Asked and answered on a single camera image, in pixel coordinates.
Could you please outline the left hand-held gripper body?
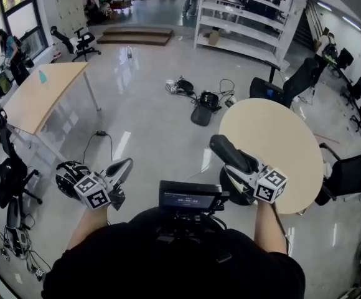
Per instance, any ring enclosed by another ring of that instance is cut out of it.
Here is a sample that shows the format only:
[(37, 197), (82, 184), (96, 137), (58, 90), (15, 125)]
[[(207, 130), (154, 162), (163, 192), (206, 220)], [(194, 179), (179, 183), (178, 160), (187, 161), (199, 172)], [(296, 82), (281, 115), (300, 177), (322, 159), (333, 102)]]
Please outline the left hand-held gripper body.
[(92, 210), (112, 205), (118, 211), (125, 201), (121, 186), (96, 172), (85, 175), (74, 185), (74, 190), (80, 201)]

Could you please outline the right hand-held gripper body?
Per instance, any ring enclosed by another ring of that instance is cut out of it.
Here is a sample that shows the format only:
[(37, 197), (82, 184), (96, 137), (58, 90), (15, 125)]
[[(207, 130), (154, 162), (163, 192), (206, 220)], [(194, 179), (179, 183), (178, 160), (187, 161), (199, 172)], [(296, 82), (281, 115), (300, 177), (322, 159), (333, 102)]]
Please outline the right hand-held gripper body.
[(288, 177), (271, 166), (264, 166), (257, 173), (243, 174), (241, 178), (244, 186), (250, 189), (251, 197), (270, 204), (282, 195), (288, 183)]

